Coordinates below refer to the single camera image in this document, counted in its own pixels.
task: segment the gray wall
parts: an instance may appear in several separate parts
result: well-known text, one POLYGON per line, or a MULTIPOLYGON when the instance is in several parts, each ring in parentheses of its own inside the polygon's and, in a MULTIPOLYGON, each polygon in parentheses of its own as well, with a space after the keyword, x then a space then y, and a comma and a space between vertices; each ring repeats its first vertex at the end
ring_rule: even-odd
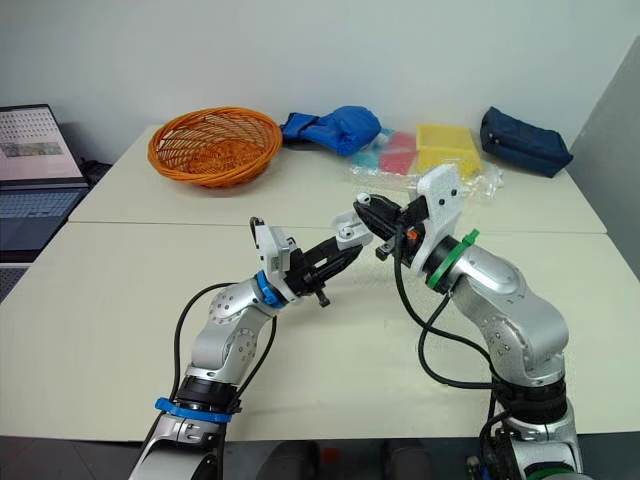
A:
POLYGON ((571 151, 571 176, 640 278, 640 37, 571 151))

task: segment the navy blue pouch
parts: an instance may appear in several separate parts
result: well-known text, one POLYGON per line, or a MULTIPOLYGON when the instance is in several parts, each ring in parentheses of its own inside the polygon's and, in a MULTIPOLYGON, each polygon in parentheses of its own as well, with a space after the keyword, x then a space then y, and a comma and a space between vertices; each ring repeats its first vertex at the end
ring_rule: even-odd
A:
POLYGON ((485 152, 547 177, 573 159, 558 132, 521 122, 494 107, 482 118, 480 139, 485 152))

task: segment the robotic arm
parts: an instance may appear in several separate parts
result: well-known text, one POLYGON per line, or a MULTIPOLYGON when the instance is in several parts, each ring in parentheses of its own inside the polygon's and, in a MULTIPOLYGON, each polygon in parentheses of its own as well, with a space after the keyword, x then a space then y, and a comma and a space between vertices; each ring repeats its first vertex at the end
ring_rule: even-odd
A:
POLYGON ((225 288, 211 303, 175 398, 156 402, 161 414, 131 479, 218 478, 226 424, 240 411, 238 387, 256 355, 260 330, 285 305, 305 296, 315 294, 322 307, 329 305, 325 282, 373 240, 355 212, 337 217, 334 227, 334 237, 303 252, 282 229, 251 219, 262 270, 225 288))
POLYGON ((492 476, 582 472, 564 382, 565 321, 528 288, 515 266, 473 244, 476 231, 462 242, 451 236, 461 210, 458 182, 456 168, 442 165, 420 180, 404 209, 376 195, 358 197, 354 208, 386 241, 376 250, 378 258, 386 259, 401 242, 401 262, 425 277, 429 288, 450 294, 480 329, 495 372, 493 395, 506 412, 490 439, 496 457, 492 476))
POLYGON ((566 399, 564 319, 528 289, 516 267, 474 245, 477 232, 462 242, 452 237, 461 211, 458 188, 455 167, 442 165, 421 179, 404 208, 361 194, 354 211, 334 220, 336 235, 307 252, 281 229, 252 219, 262 269, 213 300, 180 389, 156 404, 162 413, 131 478, 217 478, 220 453, 210 452, 222 451, 226 423, 239 411, 238 386, 255 357, 260 329, 304 296, 315 294, 327 306, 325 282, 350 265, 374 234, 385 241, 376 249, 378 258, 399 251, 402 264, 425 277, 429 288, 450 295, 487 343, 493 395, 505 410, 494 417, 502 426, 489 439, 491 475, 587 478, 579 475, 580 450, 566 399))

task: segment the black cable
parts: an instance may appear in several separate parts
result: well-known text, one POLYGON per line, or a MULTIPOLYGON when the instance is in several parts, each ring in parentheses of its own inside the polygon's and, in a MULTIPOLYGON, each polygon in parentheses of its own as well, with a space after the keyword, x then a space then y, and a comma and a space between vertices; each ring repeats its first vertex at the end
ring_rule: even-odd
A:
POLYGON ((218 464, 217 480, 222 480, 222 476, 224 475, 224 442, 226 437, 227 437, 227 424, 223 423, 222 425, 220 425, 220 430, 218 431, 218 445, 216 447, 216 462, 218 464))
MULTIPOLYGON (((276 338, 277 328, 278 328, 278 317, 275 316, 271 319, 271 334, 269 335, 269 340, 267 341, 267 346, 265 347, 264 352, 262 352, 262 355, 260 356, 258 363, 256 363, 256 366, 253 367, 253 370, 251 370, 251 373, 249 373, 249 375, 247 376, 245 381, 242 383, 242 385, 240 386, 236 394, 229 401, 229 404, 227 405, 226 413, 231 414, 235 411, 236 407, 240 403, 240 396, 247 389, 247 387, 249 386, 249 383, 251 383, 251 380, 253 380, 253 377, 255 377, 256 374, 258 373, 258 370, 260 370, 260 367, 264 363, 265 359, 267 358, 267 355, 269 354, 269 351, 271 350, 271 346, 273 345, 273 340, 276 338)), ((224 442, 225 442, 226 435, 227 435, 227 424, 223 423, 222 425, 220 425, 220 430, 218 432, 218 447, 217 447, 217 453, 216 453, 217 462, 218 462, 218 477, 217 477, 218 480, 222 480, 223 478, 222 476, 224 475, 224 442)))
POLYGON ((491 390, 494 388, 494 385, 492 383, 461 382, 459 380, 451 380, 450 378, 443 377, 442 375, 434 372, 427 363, 427 359, 424 355, 424 343, 427 339, 427 334, 431 331, 431 326, 438 319, 442 311, 449 303, 450 299, 450 295, 445 295, 445 297, 442 299, 442 302, 440 302, 440 305, 438 305, 438 308, 436 308, 436 310, 429 317, 429 320, 427 320, 425 328, 423 328, 422 332, 420 333, 420 338, 418 340, 418 359, 420 360, 420 366, 427 373, 427 375, 433 378, 436 382, 443 383, 444 385, 449 385, 450 387, 455 388, 464 388, 468 390, 491 390))
POLYGON ((229 404, 227 406, 227 413, 233 413, 233 411, 238 406, 237 404, 239 403, 240 396, 247 389, 247 387, 249 386, 249 383, 251 383, 251 380, 253 380, 253 377, 255 377, 256 374, 258 373, 258 370, 260 370, 260 367, 264 363, 265 359, 267 358, 267 355, 269 354, 269 351, 271 350, 271 346, 273 345, 273 340, 276 338, 277 328, 278 328, 278 317, 275 316, 271 319, 271 333, 269 334, 269 340, 267 341, 267 346, 265 347, 264 352, 262 352, 262 355, 260 356, 258 363, 256 363, 256 366, 253 367, 253 370, 251 370, 251 373, 247 376, 247 378, 242 383, 242 385, 240 386, 236 394, 229 401, 229 404))
POLYGON ((427 322, 425 322, 420 315, 414 310, 409 298, 407 297, 407 292, 404 288, 404 280, 402 279, 402 250, 404 248, 405 238, 402 231, 402 225, 398 225, 396 227, 396 236, 395 236, 395 252, 393 258, 393 271, 394 277, 396 281, 396 289, 398 290, 398 295, 400 295, 400 300, 402 301, 402 305, 404 305, 405 310, 411 317, 411 319, 417 323, 422 329, 427 328, 429 330, 428 333, 433 333, 434 335, 438 335, 440 337, 446 338, 448 340, 453 340, 454 342, 459 342, 468 347, 473 348, 480 355, 482 355, 487 362, 489 362, 489 368, 491 369, 491 373, 496 375, 493 364, 491 363, 491 357, 489 353, 482 348, 477 343, 469 340, 468 338, 462 337, 460 335, 456 335, 455 333, 450 333, 445 330, 440 330, 439 328, 435 328, 433 326, 427 326, 427 322))
POLYGON ((487 420, 490 420, 496 413, 496 394, 492 390, 491 397, 489 397, 489 412, 487 413, 487 420))
POLYGON ((182 325, 184 324, 184 320, 187 318, 187 314, 194 303, 196 303, 200 297, 202 297, 205 293, 210 292, 211 290, 215 290, 217 288, 228 287, 229 285, 235 285, 236 282, 229 283, 217 283, 215 285, 210 285, 206 288, 203 288, 198 293, 196 293, 189 303, 187 303, 180 314, 180 318, 178 318, 178 323, 176 324, 176 331, 173 335, 173 386, 171 387, 171 394, 169 394, 169 401, 173 402, 176 398, 176 393, 178 393, 178 388, 180 386, 180 333, 182 333, 182 325))
POLYGON ((491 442, 490 442, 491 429, 496 423, 501 422, 510 416, 511 414, 505 410, 504 412, 499 413, 498 415, 495 415, 491 417, 489 420, 487 420, 487 422, 482 426, 482 429, 480 430, 480 435, 478 435, 480 440, 480 460, 482 461, 483 465, 486 467, 489 466, 489 459, 487 458, 487 451, 486 451, 487 445, 489 446, 489 450, 491 451, 491 453, 494 454, 495 456, 495 452, 493 451, 493 447, 491 446, 491 442))

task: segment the blue plastic item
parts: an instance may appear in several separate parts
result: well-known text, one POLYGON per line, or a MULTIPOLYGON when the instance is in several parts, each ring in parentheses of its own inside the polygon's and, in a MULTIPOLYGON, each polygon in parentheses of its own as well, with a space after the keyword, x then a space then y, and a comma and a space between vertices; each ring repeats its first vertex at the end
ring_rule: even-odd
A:
POLYGON ((482 119, 480 139, 485 152, 547 177, 573 159, 558 132, 521 122, 494 107, 482 119))
POLYGON ((227 413, 203 412, 200 410, 191 410, 189 408, 180 408, 169 401, 168 398, 160 397, 156 400, 156 409, 164 410, 176 417, 188 418, 191 420, 201 420, 211 423, 229 423, 231 415, 227 413))
POLYGON ((278 295, 271 289, 263 270, 257 273, 256 280, 258 281, 258 288, 260 288, 260 291, 264 295, 264 303, 276 308, 284 307, 284 304, 278 299, 278 295))
POLYGON ((282 125, 284 143, 310 141, 343 157, 353 155, 380 133, 380 122, 364 107, 346 106, 324 117, 292 113, 282 125))

